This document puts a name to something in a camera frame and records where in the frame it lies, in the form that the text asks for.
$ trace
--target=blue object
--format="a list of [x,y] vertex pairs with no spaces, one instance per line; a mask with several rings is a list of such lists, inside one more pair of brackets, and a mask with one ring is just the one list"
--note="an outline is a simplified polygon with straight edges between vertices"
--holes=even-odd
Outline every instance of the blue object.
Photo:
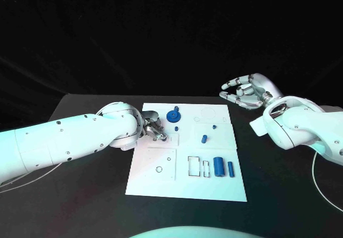
[[208,136],[203,135],[203,136],[202,136],[202,143],[203,143],[203,144],[206,143],[206,139],[208,139]]
[[225,176],[225,170],[224,170],[224,158],[215,157],[213,158],[213,166],[215,166],[215,176],[224,177]]
[[228,166],[229,166],[229,175],[234,178],[235,177],[235,173],[234,173],[234,165],[232,162],[228,162]]
[[173,111],[170,111],[167,113],[167,120],[172,123],[176,123],[176,122],[180,121],[180,112],[179,112],[179,107],[177,106],[173,108]]

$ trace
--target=white platform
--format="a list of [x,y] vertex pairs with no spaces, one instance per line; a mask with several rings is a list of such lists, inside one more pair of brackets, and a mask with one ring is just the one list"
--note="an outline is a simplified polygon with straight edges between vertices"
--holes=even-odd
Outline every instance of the white platform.
[[[180,121],[170,123],[166,116],[175,106],[179,106]],[[159,113],[169,137],[166,142],[153,141],[149,136],[138,140],[126,194],[247,202],[228,106],[146,103],[143,110]],[[199,177],[189,176],[189,156],[199,157]],[[225,177],[215,177],[215,157],[224,158]],[[209,178],[203,177],[203,161],[209,161]],[[229,177],[229,161],[234,178]]]

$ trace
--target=black table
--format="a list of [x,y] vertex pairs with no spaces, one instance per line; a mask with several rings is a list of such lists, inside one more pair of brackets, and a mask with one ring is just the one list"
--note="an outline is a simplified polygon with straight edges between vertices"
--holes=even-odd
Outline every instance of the black table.
[[[95,113],[111,102],[141,110],[143,103],[228,104],[219,97],[66,95],[51,120]],[[126,195],[133,150],[105,148],[30,185],[0,194],[0,236],[117,237],[172,226],[209,226],[262,237],[342,237],[343,213],[324,201],[311,179],[314,151],[285,151],[257,137],[249,121],[262,109],[228,104],[248,202]],[[51,168],[32,173],[36,178]],[[316,178],[323,193],[343,207],[343,167],[320,156]]]

